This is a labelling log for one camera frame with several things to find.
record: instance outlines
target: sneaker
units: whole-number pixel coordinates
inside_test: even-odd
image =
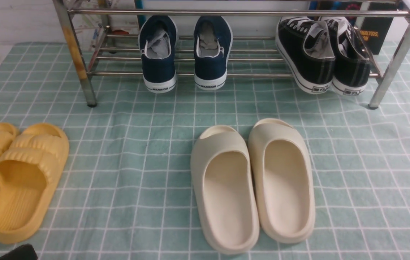
[[[333,77],[333,54],[327,24],[308,17],[282,17],[276,28],[276,45],[304,92],[327,91]]]
[[[228,75],[232,29],[221,16],[201,16],[194,30],[195,85],[203,90],[223,87]]]
[[[147,89],[165,93],[176,86],[174,53],[179,40],[176,24],[169,16],[150,17],[139,31],[142,74]]]
[[[340,95],[357,96],[364,91],[370,74],[370,57],[344,17],[322,17],[329,28],[330,41],[337,57],[333,90]]]

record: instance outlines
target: black object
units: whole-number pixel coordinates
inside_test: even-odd
[[[277,27],[276,46],[300,89],[310,94],[327,91],[332,82],[335,56],[324,21],[282,17]]]
[[[356,30],[344,17],[325,17],[332,49],[337,58],[333,87],[337,94],[357,96],[364,91],[370,74],[370,58]]]
[[[396,5],[391,3],[370,3],[368,10],[396,10]],[[374,55],[380,54],[381,47],[392,22],[392,17],[364,18],[361,26],[361,35]]]
[[[38,255],[32,245],[21,245],[0,257],[0,260],[38,260]]]

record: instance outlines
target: metal rail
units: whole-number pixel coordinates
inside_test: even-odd
[[[110,56],[98,56],[98,60],[106,61],[141,61],[140,57],[110,57]],[[194,62],[194,58],[175,58],[175,61]],[[284,62],[282,58],[229,58],[229,62]]]
[[[107,34],[109,38],[135,38],[137,39],[137,34],[127,34],[127,35],[119,35],[119,34]],[[179,36],[179,40],[193,40],[192,36]],[[243,41],[251,41],[251,40],[275,40],[274,37],[268,36],[235,36],[234,40],[243,40]]]
[[[157,10],[157,9],[73,9],[72,14],[130,14],[172,16],[352,16],[352,17],[408,17],[406,10]]]
[[[128,72],[128,71],[91,71],[89,74],[92,76],[142,76],[142,72]],[[178,76],[193,76],[193,72],[177,72]],[[292,74],[261,74],[261,73],[229,73],[228,77],[244,77],[244,78],[284,78],[291,79]],[[370,78],[377,78],[377,73],[370,73]]]
[[[139,48],[100,48],[110,52],[139,52]],[[194,53],[192,49],[177,49],[176,53]],[[278,54],[276,49],[232,49],[232,54]]]

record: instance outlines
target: shoe rack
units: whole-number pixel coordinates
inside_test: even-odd
[[[64,0],[53,0],[56,8],[57,16],[62,26],[68,49],[73,59],[76,68],[76,73],[79,77],[81,88],[86,97],[86,102],[89,107],[96,107],[97,100],[94,94],[94,89],[91,84],[93,76],[141,76],[139,72],[125,71],[100,71],[97,70],[99,60],[115,60],[115,61],[140,61],[140,57],[123,57],[123,56],[103,56],[103,52],[139,52],[137,48],[118,48],[114,46],[115,38],[137,38],[137,35],[115,35],[111,31],[109,15],[172,15],[172,16],[201,16],[201,15],[219,15],[219,16],[347,16],[347,17],[402,17],[408,22],[407,29],[403,34],[396,51],[391,59],[388,67],[383,72],[377,65],[374,57],[367,47],[367,43],[362,39],[362,43],[370,56],[372,71],[370,78],[374,78],[378,82],[378,87],[370,100],[368,107],[377,109],[381,100],[385,96],[391,82],[393,81],[399,67],[410,49],[410,5],[406,3],[408,0],[357,0],[358,2],[380,2],[380,3],[395,3],[396,10],[158,10],[158,9],[111,9],[107,4],[107,0],[98,0],[99,8],[97,9],[81,9],[80,2],[83,0],[73,0],[66,6]],[[79,14],[95,14],[102,18],[102,26],[104,31],[101,35],[101,41],[96,46],[94,54],[86,66],[81,48],[79,47],[78,39],[74,31],[72,18]],[[190,36],[182,36],[180,39],[192,39]],[[273,40],[273,37],[234,37],[235,40]],[[191,49],[179,49],[178,53],[192,53]],[[272,54],[277,53],[275,49],[232,49],[231,53],[240,54]],[[193,61],[193,58],[177,58],[176,61]],[[229,62],[282,62],[281,58],[229,58]],[[177,72],[178,76],[193,76],[192,72]],[[291,78],[292,74],[228,74],[228,77],[253,77],[253,78]]]

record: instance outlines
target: floor mat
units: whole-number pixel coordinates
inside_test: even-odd
[[[273,41],[234,43],[235,49],[273,47]],[[385,43],[380,64],[395,47]],[[193,64],[177,67],[193,70]],[[140,71],[140,64],[101,61],[103,69]],[[288,68],[229,64],[229,71]],[[142,77],[92,82],[99,101],[93,109],[64,44],[16,45],[0,66],[0,121],[20,130],[49,122],[70,139],[50,209],[26,241],[40,260],[410,259],[410,53],[378,110],[366,108],[377,86],[373,79],[352,98],[333,91],[309,95],[292,79],[228,79],[222,89],[205,92],[192,77],[180,77],[175,90],[158,95],[147,91]],[[284,245],[261,231],[249,253],[219,255],[200,228],[190,181],[192,144],[216,124],[231,125],[247,139],[265,117],[294,125],[310,149],[314,233]],[[0,255],[17,246],[0,244]]]

